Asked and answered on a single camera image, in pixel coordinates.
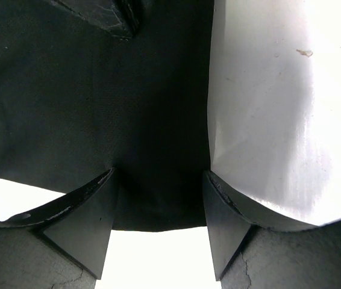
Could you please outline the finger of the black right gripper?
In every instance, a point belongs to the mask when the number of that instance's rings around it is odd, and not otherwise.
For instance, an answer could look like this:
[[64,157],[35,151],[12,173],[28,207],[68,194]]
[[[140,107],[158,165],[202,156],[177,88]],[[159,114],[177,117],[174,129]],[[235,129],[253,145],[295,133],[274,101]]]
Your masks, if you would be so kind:
[[137,1],[61,0],[51,4],[122,39],[134,37],[140,27]]

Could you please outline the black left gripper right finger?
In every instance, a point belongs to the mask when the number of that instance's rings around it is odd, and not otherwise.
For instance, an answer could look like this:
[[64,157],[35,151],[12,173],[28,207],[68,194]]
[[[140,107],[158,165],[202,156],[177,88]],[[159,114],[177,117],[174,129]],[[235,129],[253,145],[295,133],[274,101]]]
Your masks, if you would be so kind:
[[341,221],[283,216],[206,171],[205,218],[222,288],[341,288]]

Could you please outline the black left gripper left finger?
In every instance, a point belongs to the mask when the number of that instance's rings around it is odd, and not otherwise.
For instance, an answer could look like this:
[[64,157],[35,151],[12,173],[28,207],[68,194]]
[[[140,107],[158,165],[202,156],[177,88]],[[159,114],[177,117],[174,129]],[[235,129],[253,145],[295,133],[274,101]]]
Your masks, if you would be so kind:
[[115,171],[0,221],[0,288],[94,288],[115,212]]

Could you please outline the black t shirt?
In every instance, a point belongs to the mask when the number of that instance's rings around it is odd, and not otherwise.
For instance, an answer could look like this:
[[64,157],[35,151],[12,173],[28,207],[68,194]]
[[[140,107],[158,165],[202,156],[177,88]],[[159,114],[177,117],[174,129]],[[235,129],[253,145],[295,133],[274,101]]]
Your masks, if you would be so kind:
[[214,3],[138,6],[120,40],[47,1],[0,1],[0,179],[68,193],[115,168],[115,230],[204,226]]

